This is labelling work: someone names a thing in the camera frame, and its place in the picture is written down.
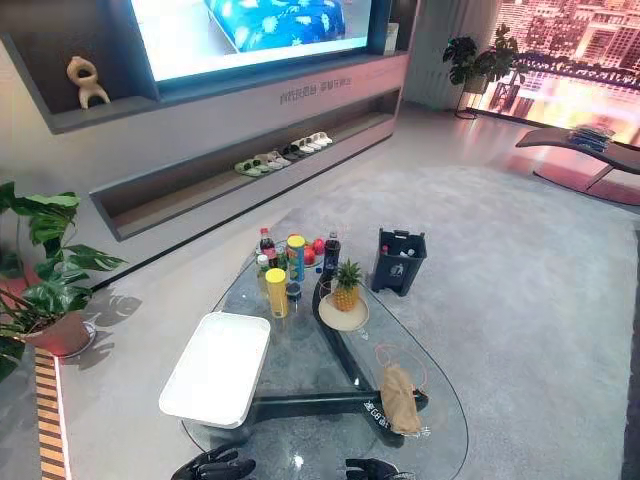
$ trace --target tv screen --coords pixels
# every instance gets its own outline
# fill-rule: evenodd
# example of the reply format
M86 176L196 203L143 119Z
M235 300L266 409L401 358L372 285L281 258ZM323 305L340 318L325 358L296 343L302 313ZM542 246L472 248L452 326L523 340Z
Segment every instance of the tv screen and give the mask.
M157 82L367 46L372 0L132 0Z

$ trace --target black bottle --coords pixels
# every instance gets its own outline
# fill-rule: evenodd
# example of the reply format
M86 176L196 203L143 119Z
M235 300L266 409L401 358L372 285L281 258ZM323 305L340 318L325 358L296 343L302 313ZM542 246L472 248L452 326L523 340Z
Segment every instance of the black bottle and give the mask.
M324 271L323 276L331 277L338 271L338 260L340 259L340 242L336 232L329 233L329 240L324 244Z

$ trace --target yellow cup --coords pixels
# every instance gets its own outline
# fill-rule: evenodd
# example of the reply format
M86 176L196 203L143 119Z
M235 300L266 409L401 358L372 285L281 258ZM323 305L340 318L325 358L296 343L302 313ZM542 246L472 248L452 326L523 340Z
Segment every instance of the yellow cup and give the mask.
M286 317L289 313L286 272L280 268L272 268L266 273L265 279L267 280L267 290L269 291L271 314L275 318Z

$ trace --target city view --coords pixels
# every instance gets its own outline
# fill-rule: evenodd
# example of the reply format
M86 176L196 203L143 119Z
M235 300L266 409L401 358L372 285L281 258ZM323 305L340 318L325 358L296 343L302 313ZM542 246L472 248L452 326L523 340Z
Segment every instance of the city view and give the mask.
M503 0L503 23L531 71L522 85L490 84L470 107L558 127L600 124L640 146L640 0Z

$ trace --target sandal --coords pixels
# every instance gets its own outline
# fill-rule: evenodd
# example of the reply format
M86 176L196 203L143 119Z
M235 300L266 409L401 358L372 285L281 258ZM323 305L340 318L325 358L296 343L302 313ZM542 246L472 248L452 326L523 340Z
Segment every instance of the sandal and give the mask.
M248 175L249 177L260 177L262 172L257 168L253 168L253 162L244 161L236 163L233 167L234 170L242 175Z
M313 141L319 145L324 144L324 146L331 145L333 143L333 140L331 140L324 132L313 134Z
M268 165L265 165L257 158L252 158L247 161L251 162L253 164L253 168L260 170L262 173L269 173L271 171L271 168L269 168Z
M304 153L311 155L312 153L315 153L316 149L313 147L308 147L306 145L307 143L307 139L306 138L301 138L300 140L296 140L295 142L291 142L291 145L295 145L297 146L300 150L302 150Z
M289 160L287 160L286 158L282 158L282 155L280 155L280 152L278 152L277 150L269 152L269 153L267 153L267 155L270 155L271 159L274 162L279 163L283 167L288 167L289 165L291 165L291 162Z
M322 150L324 148L324 145L314 142L313 138L311 137L307 137L305 138L305 145L307 147L311 147L313 148L316 152L319 152L320 150Z
M271 170L280 170L281 168L284 167L284 165L282 165L281 163L274 161L273 157L268 153L259 153L254 158L260 160L260 163L262 163L263 165L266 165Z
M296 161L306 157L307 154L302 152L300 150L300 147L292 143L284 147L284 149L282 150L282 156L287 160Z

